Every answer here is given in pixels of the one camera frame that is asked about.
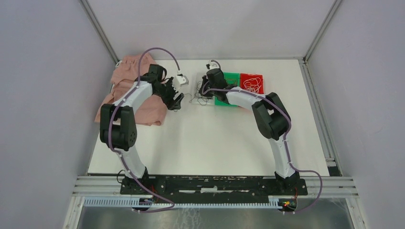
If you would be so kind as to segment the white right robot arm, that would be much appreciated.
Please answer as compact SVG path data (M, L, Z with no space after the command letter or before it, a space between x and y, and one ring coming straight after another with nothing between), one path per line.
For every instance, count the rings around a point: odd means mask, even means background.
M291 130L291 119L279 96L276 93L256 94L228 84L224 72L218 67L209 67L202 83L200 94L203 96L214 96L225 104L253 112L260 134L270 143L276 165L277 191L282 195L293 191L300 176L293 166L288 148L287 135Z

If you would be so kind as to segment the clear plastic bin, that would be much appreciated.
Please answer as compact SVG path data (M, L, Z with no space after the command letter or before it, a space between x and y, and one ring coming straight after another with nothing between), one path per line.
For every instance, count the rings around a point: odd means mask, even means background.
M199 77L196 78L190 93L190 99L188 99L188 102L190 104L195 104L199 106L213 106L215 105L215 99L214 97L207 97L205 95L202 95L200 93L201 87L204 85L203 83L203 78Z

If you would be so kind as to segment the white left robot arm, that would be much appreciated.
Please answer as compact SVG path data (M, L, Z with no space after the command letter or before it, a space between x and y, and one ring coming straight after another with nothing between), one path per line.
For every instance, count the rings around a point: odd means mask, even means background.
M179 110L184 98L180 88L188 84L187 77L180 71L168 78L166 73L164 67L151 64L128 92L112 104L103 104L100 110L100 140L118 156L125 176L133 179L132 188L139 194L149 191L150 180L135 147L138 137L135 113L153 95L158 96L168 110Z

